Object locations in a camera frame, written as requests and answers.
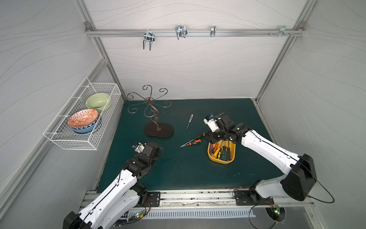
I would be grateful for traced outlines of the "green black screwdriver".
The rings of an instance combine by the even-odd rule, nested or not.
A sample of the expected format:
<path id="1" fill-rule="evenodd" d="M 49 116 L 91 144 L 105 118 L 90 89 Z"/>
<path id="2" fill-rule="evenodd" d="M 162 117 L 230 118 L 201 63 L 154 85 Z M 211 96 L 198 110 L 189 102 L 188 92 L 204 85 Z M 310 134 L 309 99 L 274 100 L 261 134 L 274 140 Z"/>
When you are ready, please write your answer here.
<path id="1" fill-rule="evenodd" d="M 225 141 L 222 147 L 221 160 L 228 161 L 228 141 Z"/>

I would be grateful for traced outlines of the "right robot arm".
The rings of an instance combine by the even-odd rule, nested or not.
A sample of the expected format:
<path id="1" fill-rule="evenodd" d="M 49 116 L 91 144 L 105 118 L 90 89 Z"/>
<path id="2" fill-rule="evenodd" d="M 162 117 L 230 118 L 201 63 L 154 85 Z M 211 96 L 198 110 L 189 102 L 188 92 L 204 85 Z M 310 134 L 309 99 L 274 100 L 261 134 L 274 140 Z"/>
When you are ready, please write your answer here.
<path id="1" fill-rule="evenodd" d="M 210 128 L 206 138 L 211 144 L 220 140 L 239 143 L 271 162 L 283 173 L 276 178 L 259 180 L 249 188 L 248 196 L 253 204 L 269 197 L 289 196 L 297 201 L 307 198 L 316 183 L 315 165 L 311 156 L 299 156 L 285 150 L 245 124 L 236 125 L 226 113 L 207 115 L 204 123 Z"/>

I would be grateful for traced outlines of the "black yellow striped screwdriver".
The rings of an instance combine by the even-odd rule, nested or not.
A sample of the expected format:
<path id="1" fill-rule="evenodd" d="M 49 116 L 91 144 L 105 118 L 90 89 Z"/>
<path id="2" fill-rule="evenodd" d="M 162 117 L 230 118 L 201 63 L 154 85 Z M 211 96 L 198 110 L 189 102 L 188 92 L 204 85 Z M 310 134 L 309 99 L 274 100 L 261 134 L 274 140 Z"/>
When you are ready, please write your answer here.
<path id="1" fill-rule="evenodd" d="M 219 148 L 218 150 L 217 150 L 217 159 L 218 160 L 221 160 L 221 158 L 222 158 L 222 151 L 223 151 L 223 149 L 222 148 Z"/>

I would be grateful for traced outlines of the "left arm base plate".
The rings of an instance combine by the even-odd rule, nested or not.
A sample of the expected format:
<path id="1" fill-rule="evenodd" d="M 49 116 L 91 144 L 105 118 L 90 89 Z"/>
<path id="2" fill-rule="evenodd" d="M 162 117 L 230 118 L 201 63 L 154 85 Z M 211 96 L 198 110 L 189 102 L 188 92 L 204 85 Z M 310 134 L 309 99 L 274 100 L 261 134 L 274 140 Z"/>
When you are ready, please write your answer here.
<path id="1" fill-rule="evenodd" d="M 160 206 L 161 202 L 161 192 L 159 191 L 149 191 L 147 192 L 146 199 L 144 202 L 145 207 L 157 208 Z"/>

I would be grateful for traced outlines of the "black yellow-capped screwdriver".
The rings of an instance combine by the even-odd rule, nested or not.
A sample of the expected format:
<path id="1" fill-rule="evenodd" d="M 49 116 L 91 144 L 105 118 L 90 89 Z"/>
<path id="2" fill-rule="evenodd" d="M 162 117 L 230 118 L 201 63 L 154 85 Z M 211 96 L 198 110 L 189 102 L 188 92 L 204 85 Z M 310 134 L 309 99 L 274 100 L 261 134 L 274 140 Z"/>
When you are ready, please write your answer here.
<path id="1" fill-rule="evenodd" d="M 227 142 L 226 160 L 231 161 L 230 141 Z"/>

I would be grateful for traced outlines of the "yellow plastic storage tray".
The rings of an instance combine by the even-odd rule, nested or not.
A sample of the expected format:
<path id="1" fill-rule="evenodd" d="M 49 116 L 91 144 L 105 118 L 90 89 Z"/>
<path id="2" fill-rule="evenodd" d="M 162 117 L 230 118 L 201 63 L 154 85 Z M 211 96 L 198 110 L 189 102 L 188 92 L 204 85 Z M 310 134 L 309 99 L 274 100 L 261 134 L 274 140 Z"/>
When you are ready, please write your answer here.
<path id="1" fill-rule="evenodd" d="M 235 159 L 236 145 L 231 141 L 220 140 L 217 143 L 209 143 L 207 153 L 211 161 L 227 165 Z"/>

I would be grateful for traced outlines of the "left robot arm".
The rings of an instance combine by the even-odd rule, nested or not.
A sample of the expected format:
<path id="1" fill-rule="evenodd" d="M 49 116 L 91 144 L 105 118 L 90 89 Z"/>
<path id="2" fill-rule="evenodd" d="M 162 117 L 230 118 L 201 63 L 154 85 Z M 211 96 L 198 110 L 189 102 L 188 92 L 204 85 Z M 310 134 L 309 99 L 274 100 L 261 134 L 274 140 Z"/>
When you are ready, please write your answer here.
<path id="1" fill-rule="evenodd" d="M 138 181 L 149 173 L 163 148 L 148 142 L 134 149 L 136 154 L 95 200 L 78 213 L 72 211 L 65 217 L 64 229 L 109 229 L 127 211 L 146 202 L 147 188 Z"/>

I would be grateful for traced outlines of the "orange black screwdriver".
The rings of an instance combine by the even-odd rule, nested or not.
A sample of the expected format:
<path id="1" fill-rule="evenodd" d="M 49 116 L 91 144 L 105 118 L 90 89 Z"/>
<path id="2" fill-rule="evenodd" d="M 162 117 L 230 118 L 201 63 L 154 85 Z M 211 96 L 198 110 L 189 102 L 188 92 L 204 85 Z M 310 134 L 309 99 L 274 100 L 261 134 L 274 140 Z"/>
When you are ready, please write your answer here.
<path id="1" fill-rule="evenodd" d="M 180 148 L 186 147 L 186 146 L 191 146 L 191 145 L 196 145 L 198 143 L 201 142 L 201 139 L 205 137 L 205 133 L 202 133 L 201 135 L 197 136 L 196 138 L 194 138 L 193 140 L 183 144 L 180 146 Z"/>

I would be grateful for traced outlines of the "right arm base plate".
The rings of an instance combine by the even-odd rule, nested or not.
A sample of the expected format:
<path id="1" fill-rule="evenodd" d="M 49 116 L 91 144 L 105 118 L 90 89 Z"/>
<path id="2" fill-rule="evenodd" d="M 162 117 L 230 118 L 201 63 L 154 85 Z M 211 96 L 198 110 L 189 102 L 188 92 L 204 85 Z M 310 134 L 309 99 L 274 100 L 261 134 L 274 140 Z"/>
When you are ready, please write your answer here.
<path id="1" fill-rule="evenodd" d="M 263 198 L 255 191 L 234 189 L 232 197 L 237 206 L 275 205 L 272 198 Z"/>

